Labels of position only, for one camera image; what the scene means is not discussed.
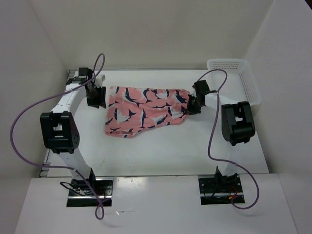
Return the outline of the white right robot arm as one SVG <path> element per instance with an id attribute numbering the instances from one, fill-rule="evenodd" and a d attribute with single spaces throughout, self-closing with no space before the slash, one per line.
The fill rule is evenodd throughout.
<path id="1" fill-rule="evenodd" d="M 254 176 L 248 169 L 239 165 L 238 160 L 232 161 L 231 158 L 238 151 L 236 145 L 240 143 L 248 143 L 250 139 L 255 135 L 255 125 L 252 115 L 251 106 L 247 101 L 236 102 L 234 104 L 220 104 L 219 90 L 210 90 L 205 80 L 198 80 L 193 84 L 194 94 L 189 95 L 189 102 L 187 106 L 187 113 L 195 115 L 201 113 L 201 107 L 207 105 L 206 95 L 216 94 L 216 115 L 213 123 L 213 128 L 210 134 L 207 154 L 208 158 L 226 163 L 229 167 L 238 167 L 244 170 L 254 181 L 255 186 L 259 189 L 258 183 Z M 221 118 L 221 132 L 226 142 L 230 143 L 233 148 L 233 153 L 226 159 L 215 158 L 211 155 L 211 147 L 213 136 L 215 133 L 218 119 Z"/>

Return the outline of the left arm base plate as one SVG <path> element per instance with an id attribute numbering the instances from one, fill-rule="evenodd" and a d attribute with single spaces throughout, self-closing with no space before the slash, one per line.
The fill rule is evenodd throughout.
<path id="1" fill-rule="evenodd" d="M 90 188 L 84 182 L 79 185 L 78 181 L 62 181 L 60 185 L 68 190 L 67 207 L 96 207 L 99 204 Z M 102 205 L 104 207 L 112 206 L 113 179 L 97 178 L 91 185 L 94 185 L 93 190 L 99 197 Z"/>

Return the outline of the pink shark print shorts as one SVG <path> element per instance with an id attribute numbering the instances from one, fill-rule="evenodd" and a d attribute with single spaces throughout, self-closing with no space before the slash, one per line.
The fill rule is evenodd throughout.
<path id="1" fill-rule="evenodd" d="M 181 124 L 187 114 L 185 89 L 154 89 L 111 86 L 104 132 L 133 138 L 153 128 Z"/>

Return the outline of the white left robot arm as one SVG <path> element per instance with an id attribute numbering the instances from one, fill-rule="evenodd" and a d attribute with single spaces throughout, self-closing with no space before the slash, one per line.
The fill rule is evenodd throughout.
<path id="1" fill-rule="evenodd" d="M 94 72 L 89 68 L 79 68 L 78 76 L 69 78 L 66 92 L 58 104 L 48 113 L 40 115 L 43 142 L 47 149 L 57 154 L 67 167 L 71 168 L 74 188 L 91 195 L 97 190 L 95 174 L 85 162 L 78 146 L 80 136 L 74 116 L 81 101 L 85 98 L 87 105 L 106 108 L 106 88 L 102 86 L 105 76 L 96 77 L 83 88 L 73 90 L 92 78 Z"/>

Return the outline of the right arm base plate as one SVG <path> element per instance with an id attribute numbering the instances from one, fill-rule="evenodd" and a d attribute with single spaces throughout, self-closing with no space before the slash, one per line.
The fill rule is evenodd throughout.
<path id="1" fill-rule="evenodd" d="M 231 204 L 232 199 L 234 204 L 245 203 L 239 177 L 221 181 L 217 181 L 213 176 L 199 177 L 198 183 L 201 205 Z"/>

